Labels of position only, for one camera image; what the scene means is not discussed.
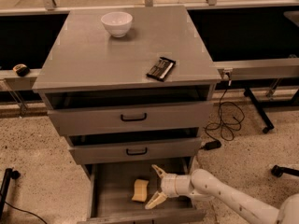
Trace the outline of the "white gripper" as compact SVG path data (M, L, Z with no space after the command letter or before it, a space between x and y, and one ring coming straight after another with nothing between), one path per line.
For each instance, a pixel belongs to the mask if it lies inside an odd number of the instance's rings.
M147 210L153 209L157 205L166 201L167 198L178 196L189 196L192 193L192 181L190 175L167 174L156 164L151 167L161 178L161 192L156 191L148 203L145 205Z

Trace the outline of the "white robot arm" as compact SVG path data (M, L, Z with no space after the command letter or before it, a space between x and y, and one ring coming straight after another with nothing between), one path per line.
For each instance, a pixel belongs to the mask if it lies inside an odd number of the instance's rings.
M299 224L298 194L290 196L277 209L222 183L204 169L196 169L190 175L177 175L169 174L155 164L152 164L152 168L161 178L161 190L153 194L146 209L156 207L167 198L179 196L196 201L217 198L249 224Z

